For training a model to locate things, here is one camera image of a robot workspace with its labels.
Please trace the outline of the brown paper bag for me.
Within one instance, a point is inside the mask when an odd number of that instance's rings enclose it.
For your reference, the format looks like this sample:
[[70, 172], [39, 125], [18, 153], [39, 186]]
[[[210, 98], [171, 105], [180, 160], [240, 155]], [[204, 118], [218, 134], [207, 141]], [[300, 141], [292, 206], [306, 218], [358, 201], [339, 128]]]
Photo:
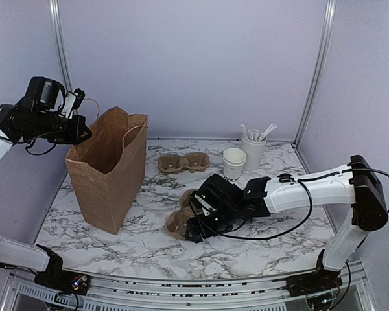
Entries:
[[145, 177], [148, 116], [116, 106], [90, 130], [68, 152], [67, 170], [85, 221], [117, 234]]

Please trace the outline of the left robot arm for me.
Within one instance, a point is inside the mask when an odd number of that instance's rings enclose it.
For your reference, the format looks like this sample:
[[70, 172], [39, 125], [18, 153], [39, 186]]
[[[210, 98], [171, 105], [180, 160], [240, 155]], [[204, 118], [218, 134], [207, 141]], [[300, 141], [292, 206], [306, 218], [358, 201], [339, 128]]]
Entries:
[[[29, 151], [37, 139], [53, 147], [78, 145], [91, 138], [86, 118], [75, 113], [85, 93], [66, 91], [50, 78], [30, 79], [25, 95], [16, 104], [0, 105], [0, 161], [13, 146], [25, 144]], [[36, 284], [83, 295], [90, 277], [63, 269], [61, 256], [41, 245], [31, 245], [0, 236], [0, 268], [26, 268]]]

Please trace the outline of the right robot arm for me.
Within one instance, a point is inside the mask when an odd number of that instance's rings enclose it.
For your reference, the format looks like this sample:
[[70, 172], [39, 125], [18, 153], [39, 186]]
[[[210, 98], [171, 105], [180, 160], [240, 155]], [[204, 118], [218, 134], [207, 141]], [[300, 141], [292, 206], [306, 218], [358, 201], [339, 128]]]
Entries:
[[212, 236], [227, 237], [236, 222], [295, 208], [349, 205], [342, 227], [319, 254], [315, 271], [304, 276], [312, 289], [322, 290], [338, 279], [346, 260], [368, 234], [388, 222], [379, 173], [361, 155], [353, 155], [348, 164], [331, 170], [255, 178], [243, 189], [213, 174], [189, 197], [195, 216], [186, 223], [185, 238], [199, 243]]

